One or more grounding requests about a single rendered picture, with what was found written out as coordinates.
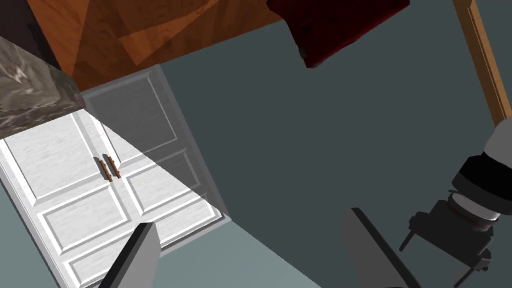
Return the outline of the white panelled cupboard door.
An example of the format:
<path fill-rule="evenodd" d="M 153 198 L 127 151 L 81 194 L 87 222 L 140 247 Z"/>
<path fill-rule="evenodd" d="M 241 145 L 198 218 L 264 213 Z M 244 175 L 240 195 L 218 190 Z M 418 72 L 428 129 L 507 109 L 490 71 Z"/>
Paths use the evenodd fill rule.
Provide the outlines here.
<path fill-rule="evenodd" d="M 100 159 L 135 222 L 156 224 L 164 253 L 226 220 L 225 205 L 159 68 L 91 88 L 83 98 L 102 141 Z"/>
<path fill-rule="evenodd" d="M 0 140 L 0 178 L 59 288 L 97 288 L 137 226 L 85 110 Z"/>

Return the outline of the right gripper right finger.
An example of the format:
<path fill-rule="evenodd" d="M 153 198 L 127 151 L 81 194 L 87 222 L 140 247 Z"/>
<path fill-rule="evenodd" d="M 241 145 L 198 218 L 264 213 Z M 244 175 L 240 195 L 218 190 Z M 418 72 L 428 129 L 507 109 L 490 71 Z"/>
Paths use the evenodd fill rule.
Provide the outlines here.
<path fill-rule="evenodd" d="M 422 288 L 360 208 L 343 211 L 342 239 L 361 288 Z"/>

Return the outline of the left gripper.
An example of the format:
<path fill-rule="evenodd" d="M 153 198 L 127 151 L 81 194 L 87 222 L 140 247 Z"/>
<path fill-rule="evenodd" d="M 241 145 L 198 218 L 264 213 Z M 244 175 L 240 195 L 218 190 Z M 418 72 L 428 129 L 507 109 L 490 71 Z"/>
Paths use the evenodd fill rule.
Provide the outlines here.
<path fill-rule="evenodd" d="M 488 270 L 492 261 L 488 245 L 495 223 L 464 211 L 453 199 L 439 200 L 430 212 L 418 211 L 410 218 L 409 233 L 399 250 L 403 251 L 414 235 L 441 249 L 468 267 L 453 286 L 459 288 L 473 272 Z"/>

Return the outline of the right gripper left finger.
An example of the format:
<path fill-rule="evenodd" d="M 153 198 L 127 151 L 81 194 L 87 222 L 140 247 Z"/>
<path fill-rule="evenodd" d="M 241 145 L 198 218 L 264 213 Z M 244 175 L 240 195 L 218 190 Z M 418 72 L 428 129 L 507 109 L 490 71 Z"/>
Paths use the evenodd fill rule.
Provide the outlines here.
<path fill-rule="evenodd" d="M 98 288 L 151 288 L 160 256 L 156 224 L 140 223 Z"/>

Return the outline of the white cupboard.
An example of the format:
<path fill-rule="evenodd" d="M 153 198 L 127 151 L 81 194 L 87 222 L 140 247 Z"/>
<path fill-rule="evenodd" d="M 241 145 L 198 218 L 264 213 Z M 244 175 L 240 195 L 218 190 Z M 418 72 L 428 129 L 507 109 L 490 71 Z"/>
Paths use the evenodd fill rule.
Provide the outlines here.
<path fill-rule="evenodd" d="M 166 255 L 229 221 L 157 64 L 0 139 L 0 180 L 57 288 L 97 288 L 143 222 Z"/>

